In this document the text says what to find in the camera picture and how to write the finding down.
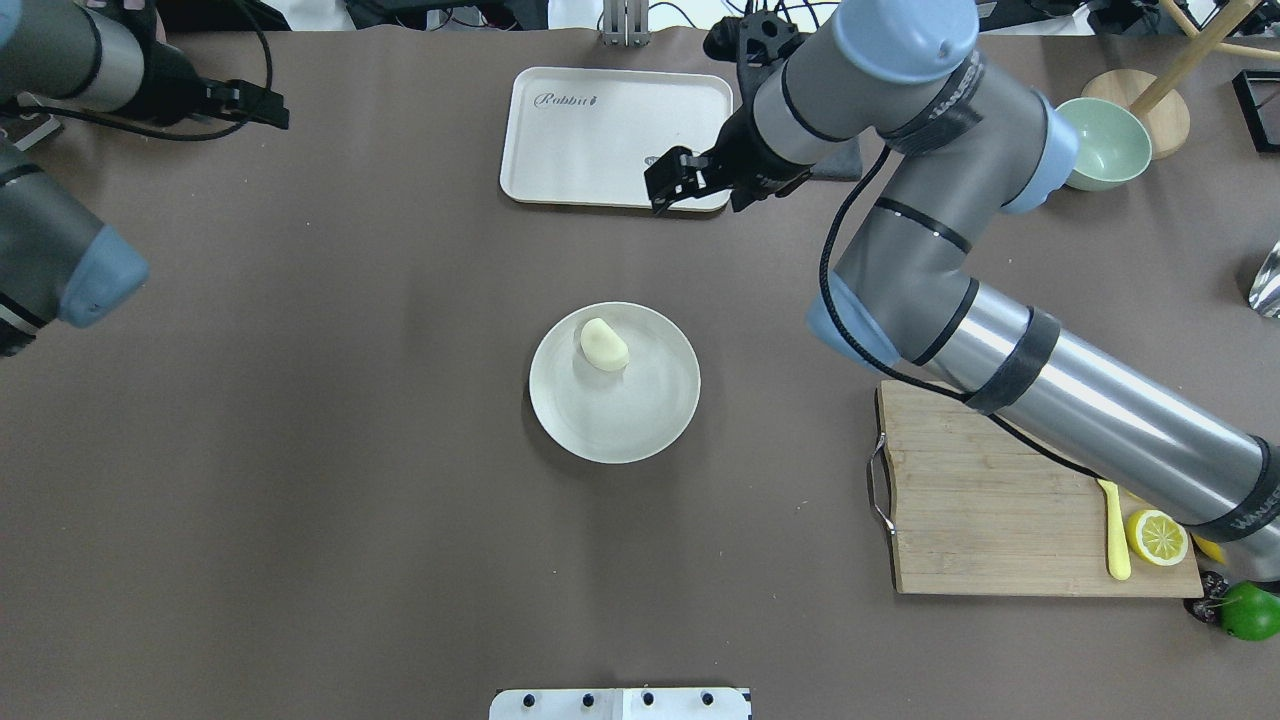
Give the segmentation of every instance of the peeled potato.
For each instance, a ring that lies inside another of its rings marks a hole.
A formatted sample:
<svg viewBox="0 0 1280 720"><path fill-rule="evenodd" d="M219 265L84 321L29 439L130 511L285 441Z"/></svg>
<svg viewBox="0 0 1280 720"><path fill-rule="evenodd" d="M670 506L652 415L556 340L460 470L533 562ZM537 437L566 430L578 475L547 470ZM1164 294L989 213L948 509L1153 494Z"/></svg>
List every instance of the peeled potato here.
<svg viewBox="0 0 1280 720"><path fill-rule="evenodd" d="M579 342L586 361L607 373L616 373L631 361L627 343L600 318L591 318L582 325Z"/></svg>

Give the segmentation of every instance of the black strap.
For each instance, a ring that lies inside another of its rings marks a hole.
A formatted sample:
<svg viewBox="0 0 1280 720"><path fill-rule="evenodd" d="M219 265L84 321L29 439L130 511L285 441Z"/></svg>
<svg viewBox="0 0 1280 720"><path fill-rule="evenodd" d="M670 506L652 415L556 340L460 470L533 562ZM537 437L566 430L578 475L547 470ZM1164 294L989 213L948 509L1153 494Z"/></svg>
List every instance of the black strap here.
<svg viewBox="0 0 1280 720"><path fill-rule="evenodd" d="M13 168L9 168L4 173L0 173L0 190L3 190L4 186L12 183L13 181L23 176L29 176L38 172L41 172L40 168L33 163L23 163L22 165L14 165Z"/></svg>
<svg viewBox="0 0 1280 720"><path fill-rule="evenodd" d="M904 218L915 222L919 225L924 225L924 229L936 233L951 245L960 249L960 252L969 254L973 250L973 243L969 242L965 236L957 233L956 231L948 228L946 224L925 215L924 213L911 208L910 205L904 205L897 200L890 200L888 197L881 197L876 201L877 208L888 210L890 213L897 213Z"/></svg>
<svg viewBox="0 0 1280 720"><path fill-rule="evenodd" d="M4 306L5 310L9 310L14 315L18 315L19 318L22 318L24 323L27 323L33 328L42 328L49 324L49 320L41 320L29 310L23 307L17 300L9 297L3 292L0 292L0 306Z"/></svg>
<svg viewBox="0 0 1280 720"><path fill-rule="evenodd" d="M24 333L0 318L0 357L13 357L33 340L36 336Z"/></svg>
<svg viewBox="0 0 1280 720"><path fill-rule="evenodd" d="M974 50L951 72L946 85L924 110L902 127L881 133L884 143L906 156L924 155L969 132L982 122L982 115L969 101L986 72L986 58Z"/></svg>
<svg viewBox="0 0 1280 720"><path fill-rule="evenodd" d="M827 135L820 129L810 126L809 120L804 119L804 115L801 115L800 111L796 110L795 102L791 101L791 88L787 87L788 69L791 69L790 63L782 65L782 101L787 104L787 110L791 113L791 117L795 118L795 120L800 123L800 127L803 127L809 135L819 140L824 140L827 142L845 142L846 140L849 140L847 137L836 137L833 135Z"/></svg>
<svg viewBox="0 0 1280 720"><path fill-rule="evenodd" d="M1027 331L1014 345L1014 351L1005 357L1005 361L996 368L996 373L983 383L977 392L969 396L965 405L991 415L992 413L1007 407L1027 392L1042 369L1048 363L1048 356L1057 346L1057 337L1062 332L1062 324L1057 318L1029 307L1030 322Z"/></svg>
<svg viewBox="0 0 1280 720"><path fill-rule="evenodd" d="M1253 439L1262 448L1262 470L1253 489L1226 515L1199 525L1184 525L1187 532L1212 542L1234 542L1261 530L1280 515L1280 462L1272 462L1275 448L1271 443L1260 437Z"/></svg>
<svg viewBox="0 0 1280 720"><path fill-rule="evenodd" d="M969 278L969 288L964 292L964 300L960 301L956 311L951 314L951 319L947 320L947 327L942 328L942 332L938 333L938 337L933 338L929 347L924 348L924 352L922 352L915 360L911 360L911 363L923 366L929 360L933 360L933 356L942 350L942 346L951 340L951 336L956 334L956 328L960 327L960 322L964 320L964 316L969 314L969 309L973 307L973 300L975 297L978 297L978 281Z"/></svg>
<svg viewBox="0 0 1280 720"><path fill-rule="evenodd" d="M102 69L102 33L99 32L97 23L93 22L93 17L90 15L91 10L81 8L81 12L84 13L84 19L88 20L88 27L93 31L93 64L90 65L88 72L84 73L84 79L82 79L74 90L67 95L59 95L54 97L54 100L70 100L72 97L79 97L81 94L93 85L93 81L97 79L97 73Z"/></svg>

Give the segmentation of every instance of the yellow object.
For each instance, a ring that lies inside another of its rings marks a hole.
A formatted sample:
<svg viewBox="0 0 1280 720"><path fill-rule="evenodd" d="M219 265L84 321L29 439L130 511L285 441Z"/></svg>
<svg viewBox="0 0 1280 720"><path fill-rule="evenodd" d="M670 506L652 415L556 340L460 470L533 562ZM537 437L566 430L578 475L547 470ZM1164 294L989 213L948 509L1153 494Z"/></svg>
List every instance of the yellow object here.
<svg viewBox="0 0 1280 720"><path fill-rule="evenodd" d="M1107 573L1117 580L1128 580L1133 574L1129 548L1124 543L1124 514L1120 511L1120 488L1111 480L1097 478L1107 496Z"/></svg>
<svg viewBox="0 0 1280 720"><path fill-rule="evenodd" d="M586 361L604 370L616 373L631 361L631 350L626 341L600 318L591 318L579 333L579 345Z"/></svg>
<svg viewBox="0 0 1280 720"><path fill-rule="evenodd" d="M1187 530L1160 510L1138 510L1129 515L1125 530L1129 547L1148 562L1167 568L1187 557L1190 546Z"/></svg>
<svg viewBox="0 0 1280 720"><path fill-rule="evenodd" d="M1201 552L1203 552L1206 557L1213 562L1226 565L1226 557L1222 555L1222 546L1197 536L1192 536L1192 541L1196 542L1196 547L1201 548Z"/></svg>

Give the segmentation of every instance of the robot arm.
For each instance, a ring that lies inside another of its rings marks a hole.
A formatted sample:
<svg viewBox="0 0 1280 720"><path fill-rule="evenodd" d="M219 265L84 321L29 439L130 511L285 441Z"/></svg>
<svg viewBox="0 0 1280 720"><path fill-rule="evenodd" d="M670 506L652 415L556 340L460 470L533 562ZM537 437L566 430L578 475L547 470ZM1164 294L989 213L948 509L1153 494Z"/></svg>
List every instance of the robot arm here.
<svg viewBox="0 0 1280 720"><path fill-rule="evenodd" d="M156 126L206 115L288 127L279 95L201 78L157 42L154 5L95 12L70 0L0 0L0 102L20 111L12 99L27 91ZM55 318L95 323L147 274L110 225L0 140L0 356Z"/></svg>
<svg viewBox="0 0 1280 720"><path fill-rule="evenodd" d="M829 275L847 332L1222 543L1234 571L1280 591L1280 462L1231 428L966 275L997 211L1060 187L1074 131L974 50L969 0L845 0L701 156L672 149L646 173L655 210L732 187L763 200L803 182L842 140L876 128L906 158ZM809 327L854 360L822 299Z"/></svg>

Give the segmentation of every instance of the lemon half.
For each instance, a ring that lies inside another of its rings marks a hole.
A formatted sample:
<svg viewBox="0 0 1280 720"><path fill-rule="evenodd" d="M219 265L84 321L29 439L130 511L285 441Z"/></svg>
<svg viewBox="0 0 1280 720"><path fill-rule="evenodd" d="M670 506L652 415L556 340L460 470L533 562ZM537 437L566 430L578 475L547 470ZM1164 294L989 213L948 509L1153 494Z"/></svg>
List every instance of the lemon half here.
<svg viewBox="0 0 1280 720"><path fill-rule="evenodd" d="M1160 510L1139 510L1125 523L1129 547L1147 562L1170 566L1187 557L1192 541L1187 530Z"/></svg>

